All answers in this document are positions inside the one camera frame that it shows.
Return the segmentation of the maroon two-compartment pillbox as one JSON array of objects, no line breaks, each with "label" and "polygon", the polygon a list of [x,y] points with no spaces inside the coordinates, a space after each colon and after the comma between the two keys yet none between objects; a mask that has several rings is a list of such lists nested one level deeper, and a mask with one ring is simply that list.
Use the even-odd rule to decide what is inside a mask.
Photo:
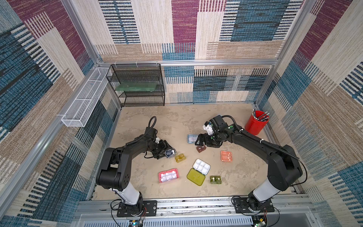
[{"label": "maroon two-compartment pillbox", "polygon": [[201,152],[203,152],[204,150],[206,150],[206,146],[200,146],[200,145],[198,145],[197,147],[196,147],[196,150],[197,150],[197,152],[198,153],[201,153]]}]

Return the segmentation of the round dark blue pillbox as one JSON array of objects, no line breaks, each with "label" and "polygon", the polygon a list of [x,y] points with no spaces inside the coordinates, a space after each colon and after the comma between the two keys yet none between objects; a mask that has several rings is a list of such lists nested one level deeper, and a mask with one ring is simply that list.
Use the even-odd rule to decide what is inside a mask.
[{"label": "round dark blue pillbox", "polygon": [[172,158],[172,157],[174,157],[174,156],[176,155],[176,150],[175,150],[175,149],[173,149],[173,148],[170,148],[170,149],[167,149],[167,150],[164,152],[164,154],[165,154],[165,157],[166,157],[166,158],[170,159],[170,158]]}]

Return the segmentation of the blue six-compartment pillbox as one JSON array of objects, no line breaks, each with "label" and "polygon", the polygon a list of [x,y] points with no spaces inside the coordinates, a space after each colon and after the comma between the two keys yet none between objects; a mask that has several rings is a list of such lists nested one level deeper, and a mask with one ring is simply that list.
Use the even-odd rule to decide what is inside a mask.
[{"label": "blue six-compartment pillbox", "polygon": [[198,134],[188,134],[187,135],[187,142],[190,144],[194,144],[198,139]]}]

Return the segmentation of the orange pillbox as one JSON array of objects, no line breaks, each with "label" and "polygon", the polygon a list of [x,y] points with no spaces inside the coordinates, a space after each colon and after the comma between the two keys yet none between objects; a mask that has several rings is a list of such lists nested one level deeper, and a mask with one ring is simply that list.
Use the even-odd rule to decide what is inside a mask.
[{"label": "orange pillbox", "polygon": [[230,151],[221,151],[221,161],[222,162],[232,162],[232,153]]}]

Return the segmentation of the yellow two-compartment pillbox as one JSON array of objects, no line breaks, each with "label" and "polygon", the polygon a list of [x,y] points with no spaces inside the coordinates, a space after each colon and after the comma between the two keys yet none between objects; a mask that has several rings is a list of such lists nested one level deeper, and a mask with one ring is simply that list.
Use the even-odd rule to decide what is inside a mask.
[{"label": "yellow two-compartment pillbox", "polygon": [[175,156],[175,160],[177,163],[180,163],[180,162],[186,160],[186,156],[183,153],[178,154]]}]

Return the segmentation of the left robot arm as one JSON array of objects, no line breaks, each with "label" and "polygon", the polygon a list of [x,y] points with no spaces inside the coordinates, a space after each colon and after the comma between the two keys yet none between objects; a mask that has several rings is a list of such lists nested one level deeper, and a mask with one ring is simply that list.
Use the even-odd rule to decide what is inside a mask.
[{"label": "left robot arm", "polygon": [[96,174],[96,184],[120,197],[119,211],[127,216],[140,217],[147,211],[142,193],[130,182],[132,160],[147,152],[152,153],[151,159],[171,158],[176,154],[166,140],[157,137],[156,122],[157,117],[151,117],[144,134],[122,147],[107,148]]}]

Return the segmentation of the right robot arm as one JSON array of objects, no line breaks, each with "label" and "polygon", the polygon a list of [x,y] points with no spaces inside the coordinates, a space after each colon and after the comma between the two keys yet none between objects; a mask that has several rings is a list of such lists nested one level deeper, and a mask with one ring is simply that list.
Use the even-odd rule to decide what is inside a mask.
[{"label": "right robot arm", "polygon": [[295,150],[265,141],[239,126],[236,122],[228,125],[226,115],[217,115],[205,122],[204,134],[199,134],[195,145],[220,148],[224,142],[239,145],[261,158],[268,166],[267,178],[251,191],[246,198],[232,198],[231,203],[237,213],[243,215],[273,212],[272,197],[285,191],[303,175],[306,170],[296,156]]}]

